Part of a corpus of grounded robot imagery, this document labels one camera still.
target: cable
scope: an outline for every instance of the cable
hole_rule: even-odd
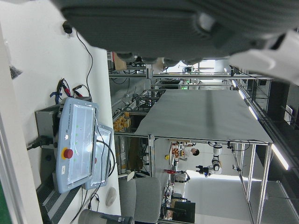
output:
[[[79,213],[81,212],[83,206],[84,206],[84,203],[85,203],[85,200],[86,200],[86,196],[87,196],[87,191],[85,192],[85,197],[84,197],[84,201],[83,203],[81,203],[82,205],[80,206],[79,208],[79,211],[76,213],[75,217],[71,220],[70,224],[77,218],[77,216],[79,215]]]
[[[87,49],[86,45],[85,45],[85,44],[82,42],[82,40],[80,39],[80,37],[79,37],[79,35],[78,35],[78,31],[76,31],[76,35],[77,35],[78,40],[84,45],[86,51],[88,52],[89,56],[90,56],[91,59],[92,59],[92,64],[91,64],[90,69],[89,69],[89,71],[88,71],[88,73],[87,73],[87,76],[86,76],[86,85],[87,85],[87,88],[88,88],[88,93],[89,93],[90,100],[93,101],[92,96],[90,95],[90,89],[89,89],[89,85],[88,85],[88,77],[89,77],[90,71],[91,71],[92,68],[93,68],[93,56],[92,56],[92,54],[89,52],[89,50]]]
[[[130,88],[130,78],[129,78],[129,84],[128,84],[127,94],[129,93],[129,88]]]
[[[238,69],[238,68],[236,68],[236,67],[234,67],[235,69],[237,69],[240,73],[243,73],[244,75],[246,75],[246,76],[249,76],[249,77],[252,77],[252,78],[255,78],[255,79],[258,79],[258,80],[261,80],[260,78],[257,78],[257,77],[253,77],[253,76],[251,76],[251,75],[249,75],[249,74],[246,74],[245,72],[242,72],[240,69]]]
[[[97,140],[97,142],[100,142],[100,143],[104,144],[105,146],[107,146],[107,147],[109,148],[110,153],[111,153],[112,156],[113,156],[113,168],[112,168],[112,171],[111,171],[111,172],[109,173],[109,175],[108,175],[108,177],[109,177],[109,176],[111,176],[111,174],[113,173],[114,168],[115,168],[115,156],[114,156],[114,154],[113,154],[113,152],[112,152],[111,147],[110,147],[106,142],[104,142],[104,141],[100,141],[100,140]]]
[[[126,82],[127,78],[126,78],[125,81],[123,81],[122,83],[117,83],[117,82],[115,82],[113,78],[112,78],[111,80],[112,80],[115,84],[121,85],[121,84],[124,84],[124,83]]]
[[[249,147],[250,147],[250,141],[249,140],[247,140],[248,141],[248,143],[249,143],[249,146],[246,148],[246,149],[244,149],[244,150],[236,150],[236,149],[233,149],[232,151],[237,151],[237,152],[244,152],[244,151],[246,151],[247,149],[249,149]]]

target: desk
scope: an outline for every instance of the desk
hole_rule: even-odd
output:
[[[22,4],[1,1],[0,21],[2,28],[0,36],[3,35],[8,43],[9,54],[7,57],[3,40],[0,38],[2,68],[7,68],[7,62],[10,61],[16,68],[23,71],[20,76],[11,81],[7,79],[9,71],[1,70],[0,86],[7,97],[1,97],[0,115],[7,114],[5,121],[9,120],[9,125],[17,129],[11,134],[15,139],[15,144],[22,143],[21,147],[18,145],[10,149],[12,152],[14,150],[19,157],[24,156],[22,160],[19,157],[14,158],[17,161],[20,159],[20,162],[12,164],[17,175],[16,178],[19,178],[17,180],[19,185],[16,186],[21,194],[18,195],[19,204],[23,206],[24,217],[28,223],[41,223],[37,199],[34,198],[34,187],[37,188],[41,183],[39,177],[39,170],[42,166],[40,163],[41,149],[31,149],[28,153],[25,149],[25,144],[32,142],[37,137],[34,112],[54,104],[54,99],[49,98],[49,94],[56,89],[59,79],[64,77],[71,88],[78,84],[85,84],[90,58],[73,34],[68,36],[63,33],[61,25],[65,19],[49,1],[28,1]],[[93,56],[93,69],[88,81],[93,101],[100,107],[99,122],[112,127],[106,51],[92,48],[89,45],[87,47]],[[85,90],[81,91],[83,95],[87,95]],[[117,169],[109,178],[107,186],[98,191],[99,211],[120,215],[119,194],[111,207],[105,205],[106,193],[111,186],[118,193]],[[69,223],[77,213],[80,202],[81,190],[59,223]]]

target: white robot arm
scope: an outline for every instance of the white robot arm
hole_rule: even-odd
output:
[[[196,172],[199,172],[200,174],[204,174],[205,177],[210,176],[211,174],[221,174],[221,164],[219,161],[219,155],[222,152],[222,145],[218,145],[217,142],[215,142],[215,145],[213,145],[214,150],[214,156],[212,159],[212,165],[208,167],[203,167],[201,165],[197,166],[199,170],[196,170]]]

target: black cable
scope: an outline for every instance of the black cable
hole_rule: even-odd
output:
[[[121,84],[124,84],[124,83],[126,82],[127,78],[126,78],[125,81],[123,81],[122,83],[117,83],[117,82],[114,81],[114,79],[111,79],[111,80],[112,80],[115,84],[121,85]]]
[[[258,79],[258,80],[261,80],[260,78],[257,78],[257,77],[253,77],[253,76],[251,76],[251,75],[249,75],[249,74],[246,74],[245,72],[242,72],[240,69],[238,69],[238,68],[236,68],[236,67],[234,67],[235,69],[237,69],[240,73],[243,73],[244,75],[246,75],[246,76],[249,76],[249,77],[252,77],[252,78],[255,78],[255,79]]]
[[[249,146],[248,146],[246,149],[244,149],[244,150],[236,150],[236,149],[233,149],[233,151],[242,152],[242,151],[246,151],[247,149],[249,149],[249,147],[250,147],[250,141],[249,141],[249,140],[247,140],[247,141],[248,141],[248,143],[249,143]]]
[[[80,204],[80,208],[82,207],[82,203],[83,203],[83,186],[81,185],[81,204]]]
[[[115,156],[114,156],[114,154],[113,154],[113,152],[112,152],[112,150],[111,150],[110,147],[109,147],[109,151],[110,151],[110,153],[111,153],[112,156],[113,156],[113,168],[112,168],[112,171],[109,173],[108,177],[111,176],[111,174],[113,173],[114,168],[115,168]]]
[[[101,133],[100,133],[100,131],[99,131],[99,127],[97,127],[97,128],[98,128],[98,132],[99,132],[99,134],[100,134],[100,136],[101,136],[101,138],[102,138],[102,140],[103,140],[103,142],[104,142],[103,136],[101,135]],[[109,147],[109,145],[108,145],[107,143],[105,143],[105,142],[104,142],[103,152],[104,152],[105,144],[108,146],[108,148],[109,148],[109,152],[112,154],[112,156],[113,156],[113,162],[114,162],[114,163],[113,163],[113,169],[112,169],[112,171],[111,171],[111,161],[109,161],[109,162],[110,162],[110,166],[109,166],[109,175],[108,175],[108,177],[110,177],[111,174],[113,173],[113,171],[114,171],[114,167],[115,167],[115,156],[114,156],[114,154],[113,154],[113,152],[112,152],[112,150],[111,150],[111,147]]]
[[[129,78],[129,84],[128,84],[127,94],[129,93],[129,88],[130,88],[130,78]]]
[[[132,72],[126,72],[126,71],[123,71],[123,73],[125,73],[125,74],[136,74],[136,73],[137,73],[137,70],[134,70],[134,71],[132,71]]]
[[[77,216],[79,215],[79,213],[81,212],[81,210],[82,210],[82,208],[84,206],[85,200],[86,200],[86,196],[87,196],[87,191],[85,192],[84,201],[83,201],[82,205],[80,206],[79,211],[76,213],[75,217],[71,220],[70,223],[72,223],[77,218]]]
[[[115,168],[115,156],[114,156],[114,154],[113,154],[113,152],[112,152],[111,147],[110,147],[106,142],[104,142],[104,141],[100,141],[100,140],[97,140],[97,142],[100,142],[100,143],[104,144],[105,146],[107,146],[107,147],[109,148],[110,153],[111,153],[112,156],[113,156],[113,168],[112,168],[112,171],[111,171],[111,172],[109,173],[109,175],[108,175],[108,177],[110,177],[111,174],[112,174],[113,171],[114,171],[114,168]]]
[[[82,40],[79,38],[79,36],[78,36],[78,31],[76,31],[76,35],[77,35],[78,40],[84,45],[86,51],[88,52],[89,56],[90,56],[91,59],[92,59],[92,64],[91,64],[90,69],[89,69],[89,71],[88,71],[88,73],[87,73],[87,76],[86,76],[86,85],[87,85],[87,88],[88,88],[88,93],[89,93],[90,100],[93,101],[92,96],[91,96],[91,94],[90,94],[89,85],[88,85],[88,77],[89,77],[90,71],[91,71],[92,68],[93,68],[93,56],[92,56],[92,54],[89,52],[89,50],[87,49],[86,45],[85,45],[85,44],[82,42]]]
[[[90,100],[91,100],[91,101],[93,101],[92,95],[91,95],[91,93],[90,93],[89,89],[87,88],[87,86],[86,86],[86,85],[84,85],[84,84],[82,84],[82,86],[84,86],[84,87],[87,89],[87,91],[88,91],[88,94],[89,94],[89,97],[90,97]]]

